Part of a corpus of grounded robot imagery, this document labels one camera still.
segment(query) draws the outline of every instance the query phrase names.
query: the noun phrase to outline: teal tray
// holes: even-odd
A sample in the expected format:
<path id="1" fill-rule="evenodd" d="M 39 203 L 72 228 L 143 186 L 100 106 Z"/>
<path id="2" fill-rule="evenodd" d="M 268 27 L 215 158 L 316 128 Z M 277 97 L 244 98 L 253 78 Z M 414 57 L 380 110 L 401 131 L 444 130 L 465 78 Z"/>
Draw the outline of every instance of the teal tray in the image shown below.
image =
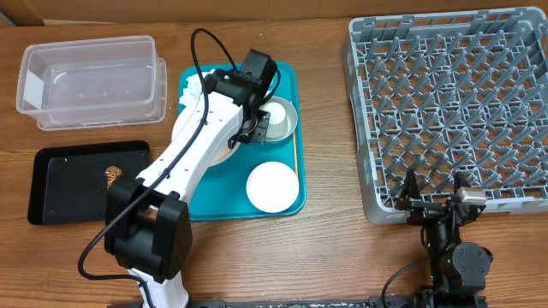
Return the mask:
<path id="1" fill-rule="evenodd" d="M 238 150 L 225 162 L 210 167 L 202 177 L 188 211 L 190 219 L 195 222 L 258 218 L 269 216 L 294 215 L 302 209 L 307 199 L 307 187 L 305 185 L 305 164 L 302 151 L 301 135 L 301 112 L 299 111 L 299 95 L 297 91 L 297 79 L 295 71 L 284 62 L 277 62 L 278 69 L 282 75 L 280 86 L 275 96 L 285 98 L 292 102 L 297 110 L 299 121 L 294 132 L 294 138 L 288 137 L 277 143 L 264 143 L 240 145 Z M 229 64 L 202 65 L 203 72 L 209 72 L 214 68 L 231 69 Z M 182 90 L 188 86 L 187 78 L 196 74 L 196 68 L 187 69 L 179 79 L 179 97 Z M 179 104 L 179 114 L 184 106 Z M 280 213 L 265 213 L 255 208 L 246 193 L 247 177 L 262 163 L 280 162 L 290 166 L 299 178 L 299 196 L 293 205 Z"/>

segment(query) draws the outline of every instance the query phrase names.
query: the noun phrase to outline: white plate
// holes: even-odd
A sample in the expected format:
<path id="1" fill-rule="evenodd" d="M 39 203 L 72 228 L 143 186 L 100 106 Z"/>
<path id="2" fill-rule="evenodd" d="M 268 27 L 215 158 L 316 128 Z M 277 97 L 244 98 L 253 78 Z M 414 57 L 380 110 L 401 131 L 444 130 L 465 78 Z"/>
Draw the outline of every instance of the white plate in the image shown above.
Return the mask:
<path id="1" fill-rule="evenodd" d="M 246 184 L 251 204 L 266 213 L 287 210 L 299 196 L 299 179 L 288 165 L 262 163 L 255 168 Z"/>

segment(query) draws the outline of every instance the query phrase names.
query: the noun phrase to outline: brown food crumb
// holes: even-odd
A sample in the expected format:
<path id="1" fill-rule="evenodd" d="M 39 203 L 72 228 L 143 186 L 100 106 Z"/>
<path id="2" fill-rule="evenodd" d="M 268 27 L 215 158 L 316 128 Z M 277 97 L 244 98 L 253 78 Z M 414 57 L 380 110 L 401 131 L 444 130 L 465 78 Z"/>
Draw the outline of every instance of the brown food crumb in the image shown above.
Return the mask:
<path id="1" fill-rule="evenodd" d="M 123 172 L 117 166 L 110 166 L 104 172 L 106 174 L 106 188 L 109 189 L 110 185 L 117 179 L 119 176 L 123 175 Z"/>

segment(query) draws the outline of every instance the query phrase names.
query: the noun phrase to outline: cardboard box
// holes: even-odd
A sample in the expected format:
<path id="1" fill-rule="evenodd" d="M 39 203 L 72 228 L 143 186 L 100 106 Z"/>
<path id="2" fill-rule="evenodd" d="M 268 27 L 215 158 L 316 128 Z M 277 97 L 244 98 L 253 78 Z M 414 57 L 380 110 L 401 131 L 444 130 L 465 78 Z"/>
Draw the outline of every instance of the cardboard box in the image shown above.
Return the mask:
<path id="1" fill-rule="evenodd" d="M 13 25 L 13 22 L 11 22 L 8 17 L 0 13 L 0 27 L 11 27 Z"/>
<path id="2" fill-rule="evenodd" d="M 17 25 L 167 21 L 274 21 L 536 6 L 545 0 L 0 0 Z"/>

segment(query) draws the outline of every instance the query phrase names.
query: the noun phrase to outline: clear plastic container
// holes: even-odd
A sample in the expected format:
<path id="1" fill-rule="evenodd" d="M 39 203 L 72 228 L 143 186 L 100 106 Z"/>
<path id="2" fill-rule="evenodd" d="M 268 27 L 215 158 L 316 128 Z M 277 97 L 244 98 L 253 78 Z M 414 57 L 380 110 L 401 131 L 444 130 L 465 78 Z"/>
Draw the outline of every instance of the clear plastic container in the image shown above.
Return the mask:
<path id="1" fill-rule="evenodd" d="M 149 36 L 31 45 L 17 110 L 43 130 L 154 123 L 165 118 L 167 72 Z"/>

